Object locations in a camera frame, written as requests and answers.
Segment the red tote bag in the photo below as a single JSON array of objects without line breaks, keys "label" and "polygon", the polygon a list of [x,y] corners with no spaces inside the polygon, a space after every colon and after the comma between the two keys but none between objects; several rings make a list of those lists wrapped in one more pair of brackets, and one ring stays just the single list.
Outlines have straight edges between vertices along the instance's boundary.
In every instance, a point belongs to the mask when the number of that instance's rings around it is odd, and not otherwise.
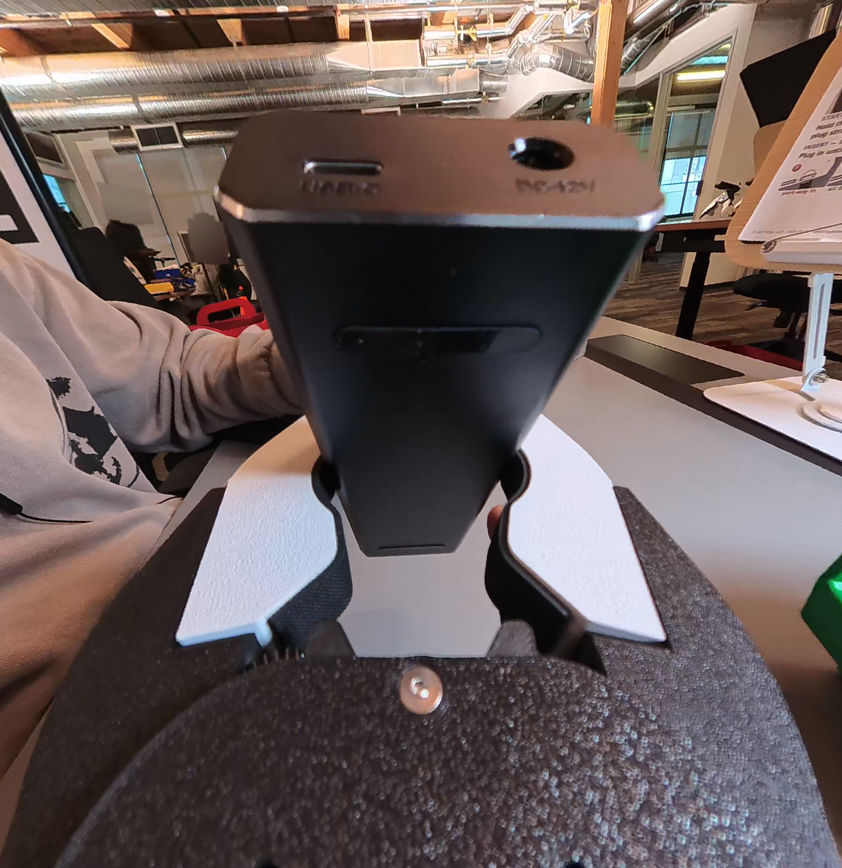
[{"label": "red tote bag", "polygon": [[800,372],[802,363],[800,359],[792,359],[788,356],[774,353],[765,348],[752,344],[736,344],[730,340],[710,340],[706,342],[706,346],[713,347],[721,351],[737,354],[750,359],[759,360],[766,363],[783,366],[790,370]]},{"label": "red tote bag", "polygon": [[196,314],[191,331],[207,330],[239,337],[249,328],[268,330],[263,312],[245,297],[228,298],[202,307]]}]

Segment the white document stand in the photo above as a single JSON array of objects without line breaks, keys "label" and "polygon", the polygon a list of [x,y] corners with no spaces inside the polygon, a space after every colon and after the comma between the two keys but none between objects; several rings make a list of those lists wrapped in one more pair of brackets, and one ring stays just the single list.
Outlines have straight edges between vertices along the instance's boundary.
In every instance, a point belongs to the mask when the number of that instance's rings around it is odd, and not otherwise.
[{"label": "white document stand", "polygon": [[813,243],[740,240],[788,153],[821,104],[842,85],[842,32],[834,39],[783,124],[767,156],[756,170],[752,186],[733,217],[725,238],[726,254],[741,266],[788,267],[807,275],[810,302],[806,346],[799,377],[727,385],[705,391],[711,402],[765,428],[842,462],[842,381],[828,379],[826,337],[833,281],[842,275],[842,242]]}]

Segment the black office chair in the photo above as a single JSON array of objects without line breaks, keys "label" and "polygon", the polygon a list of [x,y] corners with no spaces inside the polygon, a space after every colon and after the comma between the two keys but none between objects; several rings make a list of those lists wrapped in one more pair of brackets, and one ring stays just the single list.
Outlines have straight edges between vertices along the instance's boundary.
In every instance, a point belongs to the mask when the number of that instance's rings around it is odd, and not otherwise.
[{"label": "black office chair", "polygon": [[763,307],[777,311],[774,327],[784,330],[784,338],[801,340],[810,302],[808,279],[796,274],[758,273],[741,277],[732,284],[734,294],[752,301],[750,309]]}]

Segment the person's left forearm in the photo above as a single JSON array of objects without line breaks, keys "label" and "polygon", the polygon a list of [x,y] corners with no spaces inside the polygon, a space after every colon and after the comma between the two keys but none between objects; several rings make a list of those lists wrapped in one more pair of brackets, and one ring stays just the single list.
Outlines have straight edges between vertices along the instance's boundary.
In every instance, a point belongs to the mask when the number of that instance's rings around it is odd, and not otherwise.
[{"label": "person's left forearm", "polygon": [[105,301],[5,241],[0,332],[44,377],[84,387],[133,450],[195,450],[235,425],[303,412],[270,331],[192,331],[163,311]]}]

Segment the black wall panel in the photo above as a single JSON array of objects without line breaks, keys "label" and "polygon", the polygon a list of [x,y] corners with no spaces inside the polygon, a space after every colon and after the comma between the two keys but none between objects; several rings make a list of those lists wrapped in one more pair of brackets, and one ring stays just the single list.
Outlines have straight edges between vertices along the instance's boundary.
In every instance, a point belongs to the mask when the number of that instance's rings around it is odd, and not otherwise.
[{"label": "black wall panel", "polygon": [[829,30],[751,63],[741,71],[741,83],[759,128],[783,123],[788,118],[835,38],[835,30]]}]

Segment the black multi-port usb hub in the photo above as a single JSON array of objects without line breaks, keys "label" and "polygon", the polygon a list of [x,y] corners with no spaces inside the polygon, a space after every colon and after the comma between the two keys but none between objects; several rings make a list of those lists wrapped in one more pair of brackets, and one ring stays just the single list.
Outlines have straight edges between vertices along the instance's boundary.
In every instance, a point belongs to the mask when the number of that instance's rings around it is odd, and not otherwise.
[{"label": "black multi-port usb hub", "polygon": [[609,127],[300,110],[216,204],[370,557],[459,547],[664,211]]}]

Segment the printed instruction sheet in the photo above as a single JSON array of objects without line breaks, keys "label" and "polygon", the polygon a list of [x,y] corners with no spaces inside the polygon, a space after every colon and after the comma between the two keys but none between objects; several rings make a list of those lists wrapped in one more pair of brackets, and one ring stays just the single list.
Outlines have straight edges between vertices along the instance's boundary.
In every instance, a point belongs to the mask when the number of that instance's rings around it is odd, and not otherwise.
[{"label": "printed instruction sheet", "polygon": [[740,240],[842,242],[842,85],[788,153]]}]

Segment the green plastic bin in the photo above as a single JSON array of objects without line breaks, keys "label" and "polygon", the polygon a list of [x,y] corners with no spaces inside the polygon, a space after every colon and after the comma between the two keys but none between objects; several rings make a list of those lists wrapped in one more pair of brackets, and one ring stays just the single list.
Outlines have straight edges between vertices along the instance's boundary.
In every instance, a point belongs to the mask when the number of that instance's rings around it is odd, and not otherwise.
[{"label": "green plastic bin", "polygon": [[818,578],[801,615],[842,677],[842,554]]}]

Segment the wooden standing desk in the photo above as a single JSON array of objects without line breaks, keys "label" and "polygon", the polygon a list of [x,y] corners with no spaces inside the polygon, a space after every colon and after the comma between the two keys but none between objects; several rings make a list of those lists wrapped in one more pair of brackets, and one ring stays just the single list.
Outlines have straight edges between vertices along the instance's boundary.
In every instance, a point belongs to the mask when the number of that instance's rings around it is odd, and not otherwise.
[{"label": "wooden standing desk", "polygon": [[676,337],[692,340],[700,304],[704,296],[712,255],[725,252],[725,235],[730,219],[664,223],[656,227],[659,235],[657,250],[661,254],[692,254],[694,256],[687,286],[684,290]]}]

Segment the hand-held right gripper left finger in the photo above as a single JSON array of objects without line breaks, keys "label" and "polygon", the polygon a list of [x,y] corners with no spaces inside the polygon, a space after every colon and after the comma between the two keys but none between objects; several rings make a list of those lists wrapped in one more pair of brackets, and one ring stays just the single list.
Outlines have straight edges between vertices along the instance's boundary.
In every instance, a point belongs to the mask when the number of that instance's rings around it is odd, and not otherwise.
[{"label": "hand-held right gripper left finger", "polygon": [[252,636],[305,646],[336,620],[351,580],[340,516],[314,474],[318,444],[299,418],[247,458],[224,489],[175,633],[195,646]]}]

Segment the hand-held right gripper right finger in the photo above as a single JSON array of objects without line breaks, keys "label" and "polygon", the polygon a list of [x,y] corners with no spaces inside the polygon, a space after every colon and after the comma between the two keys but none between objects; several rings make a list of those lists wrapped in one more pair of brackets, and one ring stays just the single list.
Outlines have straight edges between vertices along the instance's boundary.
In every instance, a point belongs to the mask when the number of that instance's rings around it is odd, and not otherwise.
[{"label": "hand-held right gripper right finger", "polygon": [[614,485],[586,450],[540,416],[501,484],[484,585],[503,630],[525,624],[535,652],[558,658],[592,636],[666,643]]}]

